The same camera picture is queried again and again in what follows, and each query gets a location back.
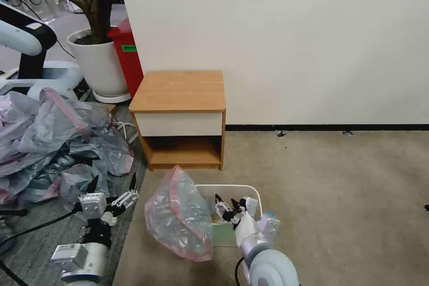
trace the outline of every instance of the wooden nightstand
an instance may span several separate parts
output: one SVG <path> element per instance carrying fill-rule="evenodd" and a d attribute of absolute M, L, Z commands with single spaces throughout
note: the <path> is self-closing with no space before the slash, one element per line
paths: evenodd
<path fill-rule="evenodd" d="M 130 104 L 148 169 L 223 169 L 222 71 L 149 71 Z"/>

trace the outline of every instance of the red trash bin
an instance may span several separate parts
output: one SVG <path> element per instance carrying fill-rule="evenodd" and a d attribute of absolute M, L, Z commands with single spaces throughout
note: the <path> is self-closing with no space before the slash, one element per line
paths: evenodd
<path fill-rule="evenodd" d="M 128 18 L 121 22 L 118 27 L 112 29 L 108 36 L 113 40 L 124 72 L 128 92 L 133 98 L 142 82 L 143 71 Z"/>

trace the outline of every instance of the white drawer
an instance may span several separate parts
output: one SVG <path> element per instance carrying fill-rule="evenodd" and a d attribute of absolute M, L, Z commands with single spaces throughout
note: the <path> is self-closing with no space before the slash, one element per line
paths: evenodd
<path fill-rule="evenodd" d="M 135 113 L 142 136 L 222 135 L 222 113 Z"/>

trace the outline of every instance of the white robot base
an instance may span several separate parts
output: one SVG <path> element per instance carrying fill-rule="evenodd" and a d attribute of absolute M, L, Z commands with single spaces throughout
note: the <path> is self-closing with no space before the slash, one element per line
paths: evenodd
<path fill-rule="evenodd" d="M 74 88 L 82 81 L 83 76 L 79 66 L 75 63 L 51 60 L 43 64 L 40 79 L 17 79 L 19 67 L 11 69 L 0 75 L 0 95 L 5 95 L 14 88 L 29 88 L 27 96 L 39 100 L 40 91 L 50 87 L 70 99 L 78 99 Z"/>

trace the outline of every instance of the white basket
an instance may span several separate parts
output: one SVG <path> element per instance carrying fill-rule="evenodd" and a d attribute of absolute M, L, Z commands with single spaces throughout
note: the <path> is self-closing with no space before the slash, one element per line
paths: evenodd
<path fill-rule="evenodd" d="M 261 198 L 258 191 L 249 185 L 196 185 L 199 193 L 207 200 L 212 212 L 213 246 L 237 247 L 234 230 L 229 222 L 223 221 L 215 213 L 215 194 L 217 193 L 226 203 L 231 205 L 231 198 L 239 201 L 242 197 L 258 200 L 259 206 L 254 219 L 258 220 L 262 212 Z"/>

